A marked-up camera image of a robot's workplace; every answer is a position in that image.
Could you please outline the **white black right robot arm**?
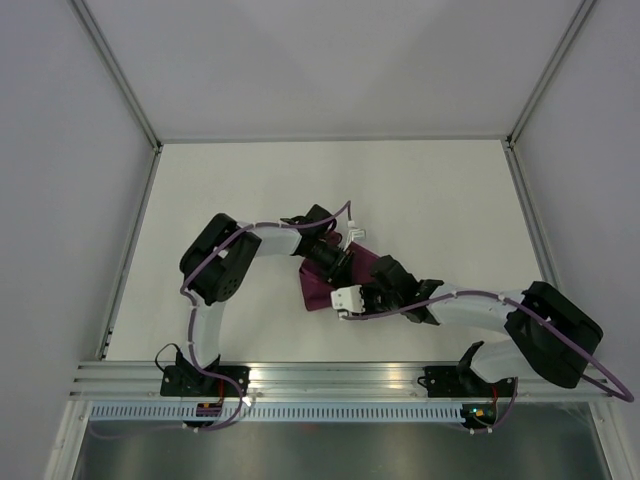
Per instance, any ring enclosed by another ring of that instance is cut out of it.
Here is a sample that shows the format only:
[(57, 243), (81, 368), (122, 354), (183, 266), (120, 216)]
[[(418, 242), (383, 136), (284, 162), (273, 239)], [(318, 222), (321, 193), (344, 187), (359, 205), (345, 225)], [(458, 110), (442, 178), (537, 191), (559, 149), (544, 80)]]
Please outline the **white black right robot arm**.
[(506, 293), (418, 280), (391, 256), (370, 269), (360, 288), (363, 316), (400, 314), (410, 322), (492, 331), (503, 340), (473, 343), (458, 361), (459, 388), (478, 395), (507, 378), (539, 377), (565, 389), (577, 386), (599, 346), (601, 327), (552, 285), (535, 281)]

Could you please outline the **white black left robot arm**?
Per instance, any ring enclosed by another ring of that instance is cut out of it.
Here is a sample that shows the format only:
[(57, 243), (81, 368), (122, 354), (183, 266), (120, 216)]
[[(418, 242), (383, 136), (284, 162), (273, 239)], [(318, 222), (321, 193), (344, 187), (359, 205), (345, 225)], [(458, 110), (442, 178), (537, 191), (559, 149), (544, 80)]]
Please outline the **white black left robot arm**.
[(330, 213), (315, 204), (300, 216), (276, 222), (242, 223), (216, 214), (182, 256), (180, 293), (191, 302), (186, 355), (176, 356), (171, 379), (195, 395), (212, 393), (221, 379), (219, 336), (226, 302), (238, 291), (252, 262), (259, 257), (303, 259), (303, 298), (313, 311), (320, 300), (352, 281), (354, 253), (340, 245), (338, 217), (345, 204)]

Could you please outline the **purple cloth napkin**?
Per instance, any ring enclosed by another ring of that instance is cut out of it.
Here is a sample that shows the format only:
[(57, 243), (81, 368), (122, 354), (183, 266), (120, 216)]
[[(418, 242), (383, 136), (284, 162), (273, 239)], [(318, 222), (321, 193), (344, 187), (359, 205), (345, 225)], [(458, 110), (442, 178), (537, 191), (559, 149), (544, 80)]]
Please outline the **purple cloth napkin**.
[(346, 248), (321, 243), (298, 270), (306, 310), (330, 308), (331, 293), (339, 288), (371, 283), (370, 269), (379, 258), (355, 242)]

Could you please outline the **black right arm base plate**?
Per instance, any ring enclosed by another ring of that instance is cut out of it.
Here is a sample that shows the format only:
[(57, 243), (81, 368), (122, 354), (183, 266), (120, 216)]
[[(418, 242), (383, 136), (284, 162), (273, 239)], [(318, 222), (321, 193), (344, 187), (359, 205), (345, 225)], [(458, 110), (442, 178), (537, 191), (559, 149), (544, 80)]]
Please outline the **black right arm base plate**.
[(432, 399), (506, 399), (511, 398), (515, 392), (513, 378), (489, 383), (470, 370), (461, 370), (451, 365), (425, 366), (416, 383), (425, 388), (427, 397)]

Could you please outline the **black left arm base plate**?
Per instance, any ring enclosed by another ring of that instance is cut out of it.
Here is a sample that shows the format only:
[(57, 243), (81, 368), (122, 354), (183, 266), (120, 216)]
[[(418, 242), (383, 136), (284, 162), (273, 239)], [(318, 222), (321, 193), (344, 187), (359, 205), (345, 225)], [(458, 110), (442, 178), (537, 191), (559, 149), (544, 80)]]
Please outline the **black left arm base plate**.
[[(241, 365), (216, 366), (213, 371), (234, 380), (242, 390), (247, 392), (250, 368)], [(238, 392), (226, 380), (212, 378), (196, 371), (189, 363), (183, 367), (169, 365), (165, 368), (160, 386), (161, 397), (219, 397), (237, 398)]]

